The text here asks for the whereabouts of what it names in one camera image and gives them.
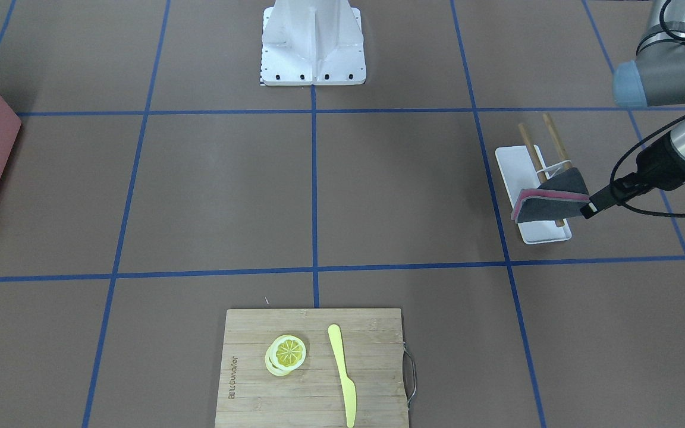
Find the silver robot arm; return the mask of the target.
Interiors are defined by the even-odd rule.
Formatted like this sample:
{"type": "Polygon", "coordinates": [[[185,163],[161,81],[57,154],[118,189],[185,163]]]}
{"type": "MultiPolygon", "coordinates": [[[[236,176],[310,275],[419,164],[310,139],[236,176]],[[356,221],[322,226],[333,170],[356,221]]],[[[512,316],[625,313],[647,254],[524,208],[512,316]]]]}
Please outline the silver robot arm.
{"type": "MultiPolygon", "coordinates": [[[[618,65],[612,96],[621,108],[685,105],[685,1],[656,1],[635,58],[618,65]]],[[[685,115],[639,141],[636,170],[617,178],[621,162],[606,187],[581,208],[589,219],[613,206],[642,213],[630,200],[652,190],[676,190],[685,184],[685,115]]]]}

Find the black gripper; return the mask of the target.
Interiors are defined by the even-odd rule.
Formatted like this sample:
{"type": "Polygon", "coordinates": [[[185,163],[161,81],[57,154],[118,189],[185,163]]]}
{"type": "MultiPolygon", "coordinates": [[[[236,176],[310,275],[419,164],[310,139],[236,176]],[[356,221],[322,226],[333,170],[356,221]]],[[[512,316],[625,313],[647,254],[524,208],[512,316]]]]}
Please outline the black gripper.
{"type": "MultiPolygon", "coordinates": [[[[685,158],[673,146],[669,135],[650,144],[637,155],[637,171],[633,179],[620,178],[590,196],[580,209],[585,219],[590,219],[606,209],[622,206],[631,198],[644,195],[654,189],[676,190],[685,184],[685,158]]],[[[685,212],[656,212],[638,209],[626,203],[626,209],[644,216],[685,218],[685,212]]]]}

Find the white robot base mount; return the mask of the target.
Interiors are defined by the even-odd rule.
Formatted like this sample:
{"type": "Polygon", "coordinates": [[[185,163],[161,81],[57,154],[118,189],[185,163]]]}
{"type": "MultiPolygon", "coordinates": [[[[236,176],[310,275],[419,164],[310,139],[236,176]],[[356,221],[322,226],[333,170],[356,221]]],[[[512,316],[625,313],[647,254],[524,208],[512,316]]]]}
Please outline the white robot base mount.
{"type": "Polygon", "coordinates": [[[362,14],[348,1],[276,1],[263,11],[259,81],[266,86],[361,85],[362,14]]]}

